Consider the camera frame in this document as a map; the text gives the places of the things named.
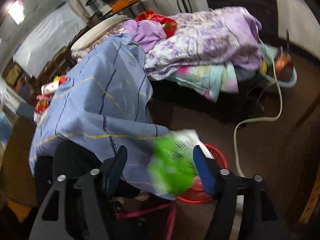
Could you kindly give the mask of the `ceiling lamp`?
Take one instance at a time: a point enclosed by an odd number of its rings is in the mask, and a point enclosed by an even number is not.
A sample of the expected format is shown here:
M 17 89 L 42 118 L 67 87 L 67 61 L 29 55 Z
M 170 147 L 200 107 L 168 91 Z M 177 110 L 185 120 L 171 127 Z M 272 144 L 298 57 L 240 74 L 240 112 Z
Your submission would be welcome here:
M 25 19 L 24 5 L 22 0 L 16 0 L 8 9 L 8 13 L 17 25 L 20 25 Z

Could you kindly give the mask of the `red blanket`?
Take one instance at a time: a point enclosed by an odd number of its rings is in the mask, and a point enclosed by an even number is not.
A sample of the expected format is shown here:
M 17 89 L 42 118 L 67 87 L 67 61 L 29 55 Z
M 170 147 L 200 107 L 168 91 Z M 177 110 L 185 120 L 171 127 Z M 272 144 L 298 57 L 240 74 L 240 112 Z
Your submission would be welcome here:
M 167 38 L 172 37 L 177 29 L 177 22 L 172 18 L 169 18 L 164 15 L 160 15 L 155 13 L 153 10 L 146 10 L 141 12 L 138 16 L 136 16 L 135 21 L 139 22 L 142 20 L 150 20 L 155 21 L 161 24 Z

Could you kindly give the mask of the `red snack bag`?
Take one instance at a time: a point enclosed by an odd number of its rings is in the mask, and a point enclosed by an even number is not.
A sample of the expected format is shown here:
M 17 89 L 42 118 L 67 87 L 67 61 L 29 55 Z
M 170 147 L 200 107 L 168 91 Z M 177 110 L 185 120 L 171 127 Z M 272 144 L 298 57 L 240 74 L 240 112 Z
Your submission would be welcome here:
M 38 95 L 36 97 L 36 99 L 37 99 L 37 104 L 35 106 L 34 121 L 39 122 L 42 115 L 49 107 L 50 102 L 52 100 L 52 96 L 51 95 Z

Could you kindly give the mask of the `lilac garment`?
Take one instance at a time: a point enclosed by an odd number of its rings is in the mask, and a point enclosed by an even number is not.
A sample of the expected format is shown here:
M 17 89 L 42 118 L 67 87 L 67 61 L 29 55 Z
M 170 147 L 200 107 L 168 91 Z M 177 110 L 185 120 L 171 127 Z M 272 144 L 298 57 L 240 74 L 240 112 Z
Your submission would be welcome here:
M 132 40 L 137 42 L 145 53 L 154 48 L 157 42 L 167 38 L 162 25 L 151 20 L 128 20 L 123 25 L 124 33 L 131 35 Z

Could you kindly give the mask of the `floral folded quilt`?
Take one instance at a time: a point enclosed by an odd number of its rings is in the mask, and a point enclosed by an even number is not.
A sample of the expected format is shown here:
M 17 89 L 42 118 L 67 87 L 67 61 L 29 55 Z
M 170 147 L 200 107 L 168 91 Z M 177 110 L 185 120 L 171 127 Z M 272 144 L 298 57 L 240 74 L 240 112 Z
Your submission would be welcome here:
M 102 44 L 107 38 L 113 36 L 113 35 L 117 35 L 117 34 L 121 34 L 124 31 L 124 23 L 127 20 L 124 20 L 123 22 L 120 22 L 118 24 L 116 24 L 114 27 L 112 27 L 110 30 L 106 31 L 101 37 L 99 37 L 96 41 L 94 41 L 92 44 L 90 44 L 89 46 L 87 46 L 84 49 L 80 49 L 80 50 L 71 50 L 71 57 L 74 61 L 76 61 L 77 63 L 79 63 L 80 61 L 83 60 L 83 58 L 88 55 L 91 51 L 95 50 L 95 48 L 97 46 L 99 46 L 100 44 Z

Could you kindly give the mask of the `light blue basin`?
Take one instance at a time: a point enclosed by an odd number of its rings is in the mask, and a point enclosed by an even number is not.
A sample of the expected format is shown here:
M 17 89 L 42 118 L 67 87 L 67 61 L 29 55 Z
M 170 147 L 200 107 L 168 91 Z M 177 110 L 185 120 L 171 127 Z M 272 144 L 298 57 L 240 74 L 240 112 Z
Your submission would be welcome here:
M 285 69 L 277 77 L 281 88 L 292 88 L 297 83 L 297 71 L 295 67 L 285 67 Z

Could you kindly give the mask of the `orange box on stand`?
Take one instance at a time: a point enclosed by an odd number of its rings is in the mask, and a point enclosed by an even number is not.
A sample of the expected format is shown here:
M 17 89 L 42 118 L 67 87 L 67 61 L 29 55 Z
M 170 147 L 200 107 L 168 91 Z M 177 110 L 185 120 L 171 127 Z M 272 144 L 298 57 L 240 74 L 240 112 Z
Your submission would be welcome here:
M 111 4 L 111 9 L 114 13 L 118 13 L 126 8 L 131 7 L 133 4 L 140 2 L 141 0 L 116 0 Z

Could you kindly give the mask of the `copper pan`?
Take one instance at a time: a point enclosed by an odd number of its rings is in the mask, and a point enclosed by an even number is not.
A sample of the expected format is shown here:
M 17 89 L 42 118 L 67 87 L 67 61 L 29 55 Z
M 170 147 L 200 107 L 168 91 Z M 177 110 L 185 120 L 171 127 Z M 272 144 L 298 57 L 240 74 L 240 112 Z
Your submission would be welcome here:
M 294 67 L 290 55 L 290 35 L 288 29 L 286 30 L 286 51 L 283 52 L 283 49 L 281 49 L 281 53 L 277 58 L 274 67 L 276 77 L 280 75 L 280 73 L 285 69 L 285 67 Z

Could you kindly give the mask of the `cream pillow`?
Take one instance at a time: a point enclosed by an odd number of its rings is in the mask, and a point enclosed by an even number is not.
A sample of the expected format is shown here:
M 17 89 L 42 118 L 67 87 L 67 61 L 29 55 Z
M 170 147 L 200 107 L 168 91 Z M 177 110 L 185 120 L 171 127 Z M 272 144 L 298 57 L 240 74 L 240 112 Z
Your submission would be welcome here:
M 71 50 L 82 50 L 95 41 L 97 41 L 100 37 L 102 37 L 107 31 L 112 29 L 117 24 L 123 22 L 127 19 L 126 15 L 114 15 L 106 20 L 103 20 L 99 24 L 95 25 L 89 31 L 84 33 L 71 47 Z

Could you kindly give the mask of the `person's black trouser leg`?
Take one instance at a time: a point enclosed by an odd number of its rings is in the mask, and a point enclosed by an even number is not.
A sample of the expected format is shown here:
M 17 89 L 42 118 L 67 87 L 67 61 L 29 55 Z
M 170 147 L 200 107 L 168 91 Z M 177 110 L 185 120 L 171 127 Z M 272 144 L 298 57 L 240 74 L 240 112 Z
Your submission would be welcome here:
M 88 149 L 69 140 L 62 142 L 52 157 L 37 158 L 34 167 L 37 204 L 42 204 L 58 176 L 81 177 L 101 165 L 102 162 Z

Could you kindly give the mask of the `pastel tie-dye quilt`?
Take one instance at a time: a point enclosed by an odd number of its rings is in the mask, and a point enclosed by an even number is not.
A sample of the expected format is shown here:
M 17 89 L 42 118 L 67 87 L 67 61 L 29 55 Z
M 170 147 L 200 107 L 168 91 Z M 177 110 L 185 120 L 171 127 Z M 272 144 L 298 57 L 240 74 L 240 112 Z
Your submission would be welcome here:
M 168 79 L 180 86 L 195 90 L 213 102 L 217 101 L 220 92 L 231 94 L 239 92 L 235 69 L 231 62 L 181 67 Z

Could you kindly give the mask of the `purple floral blanket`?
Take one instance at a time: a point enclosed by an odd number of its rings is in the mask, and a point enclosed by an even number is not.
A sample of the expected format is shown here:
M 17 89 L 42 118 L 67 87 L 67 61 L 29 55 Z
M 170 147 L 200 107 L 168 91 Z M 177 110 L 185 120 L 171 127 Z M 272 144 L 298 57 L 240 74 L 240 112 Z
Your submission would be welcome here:
M 224 7 L 172 17 L 177 29 L 146 54 L 144 71 L 152 80 L 163 80 L 184 66 L 231 62 L 246 70 L 260 68 L 261 23 L 244 7 Z

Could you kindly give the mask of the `blue striped bed sheet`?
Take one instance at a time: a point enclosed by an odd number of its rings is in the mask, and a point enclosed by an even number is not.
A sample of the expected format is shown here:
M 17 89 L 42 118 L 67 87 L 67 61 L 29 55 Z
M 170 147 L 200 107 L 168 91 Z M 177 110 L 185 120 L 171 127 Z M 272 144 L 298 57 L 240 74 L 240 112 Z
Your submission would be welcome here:
M 64 141 L 88 149 L 100 161 L 112 158 L 123 145 L 128 156 L 122 179 L 156 194 L 148 165 L 155 139 L 171 130 L 152 121 L 148 103 L 153 89 L 144 61 L 141 46 L 129 34 L 118 34 L 73 67 L 35 130 L 29 153 L 31 172 L 38 157 L 54 155 Z

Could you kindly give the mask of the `white covered shelf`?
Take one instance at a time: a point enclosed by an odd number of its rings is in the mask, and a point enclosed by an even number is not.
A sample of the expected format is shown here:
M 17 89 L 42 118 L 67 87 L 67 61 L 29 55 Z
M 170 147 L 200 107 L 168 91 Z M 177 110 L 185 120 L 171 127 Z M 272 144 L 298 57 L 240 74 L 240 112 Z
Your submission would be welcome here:
M 28 75 L 39 77 L 46 64 L 85 27 L 86 23 L 66 3 L 33 29 L 13 54 L 13 61 Z

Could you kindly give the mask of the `clear pink snack package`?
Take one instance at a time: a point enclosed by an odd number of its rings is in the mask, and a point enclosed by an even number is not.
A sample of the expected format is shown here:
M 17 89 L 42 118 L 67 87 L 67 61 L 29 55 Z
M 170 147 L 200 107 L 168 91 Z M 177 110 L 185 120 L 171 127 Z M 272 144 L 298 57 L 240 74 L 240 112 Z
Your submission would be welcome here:
M 65 83 L 68 80 L 68 77 L 66 76 L 56 76 L 53 80 L 53 82 L 45 84 L 41 87 L 41 93 L 42 95 L 51 95 L 54 94 L 59 86 L 63 83 Z

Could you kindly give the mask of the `green plastic wrapper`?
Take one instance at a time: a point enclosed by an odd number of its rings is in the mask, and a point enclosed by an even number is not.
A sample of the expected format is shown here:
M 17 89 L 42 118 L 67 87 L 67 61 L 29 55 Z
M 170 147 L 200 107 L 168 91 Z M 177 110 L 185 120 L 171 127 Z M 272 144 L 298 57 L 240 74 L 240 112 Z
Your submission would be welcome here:
M 191 188 L 198 175 L 193 159 L 196 146 L 213 158 L 194 129 L 171 131 L 155 139 L 148 174 L 157 195 L 176 197 Z

